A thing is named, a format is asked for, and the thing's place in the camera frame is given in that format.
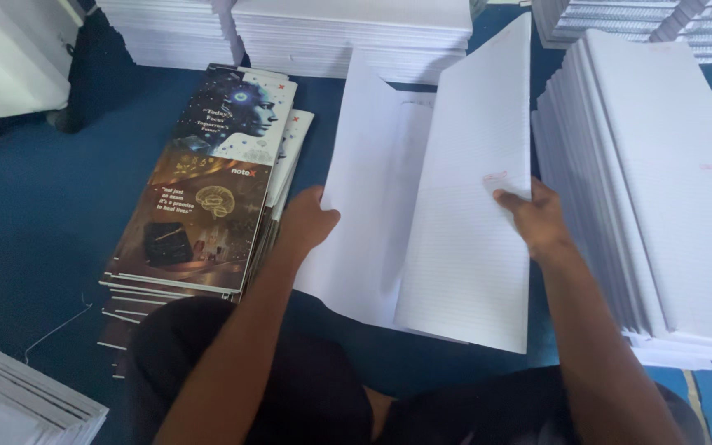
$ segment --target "open notebook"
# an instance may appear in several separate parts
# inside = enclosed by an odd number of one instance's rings
[[[323,194],[342,214],[294,288],[352,319],[526,351],[529,254],[491,197],[530,197],[530,14],[395,91],[357,49]]]

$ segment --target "blue floor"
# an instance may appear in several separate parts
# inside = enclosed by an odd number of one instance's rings
[[[524,9],[492,6],[475,23],[474,49]],[[532,48],[532,97],[559,67],[563,52]],[[712,66],[704,68],[712,87]],[[122,39],[92,16],[71,75],[73,101],[86,125],[73,136],[41,116],[13,119],[0,138],[0,350],[24,350],[83,309],[94,308],[30,352],[34,368],[112,408],[96,443],[127,443],[122,382],[112,379],[112,352],[96,345],[107,298],[97,284],[175,119],[201,77],[198,71],[135,66]],[[326,179],[344,81],[294,77],[296,107],[316,114],[291,193]],[[286,323],[340,342],[364,383],[397,397],[556,362],[539,270],[532,269],[529,354],[363,326],[319,300],[293,295]],[[651,376],[686,397],[679,370]],[[712,433],[712,371],[696,373]]]

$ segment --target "person's right hand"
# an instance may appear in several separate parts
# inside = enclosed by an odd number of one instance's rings
[[[573,245],[562,218],[559,195],[536,177],[532,177],[531,202],[501,188],[494,191],[494,199],[513,213],[515,227],[533,260],[556,248]]]
[[[287,205],[282,215],[277,246],[295,256],[306,257],[312,248],[328,237],[331,229],[340,221],[336,210],[322,210],[323,187],[314,185],[299,193]]]

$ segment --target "brain illustration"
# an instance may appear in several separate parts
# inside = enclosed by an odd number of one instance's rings
[[[213,213],[213,219],[227,216],[235,208],[232,192],[218,185],[211,185],[197,192],[197,202]]]

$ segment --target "black pants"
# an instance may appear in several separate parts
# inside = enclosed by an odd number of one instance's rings
[[[129,348],[126,383],[134,442],[153,441],[183,381],[235,306],[218,298],[172,302],[144,320]],[[658,386],[690,443],[703,444],[688,404]],[[372,410],[334,343],[282,332],[247,444],[370,443]],[[578,443],[559,367],[524,370],[392,404],[378,443]]]

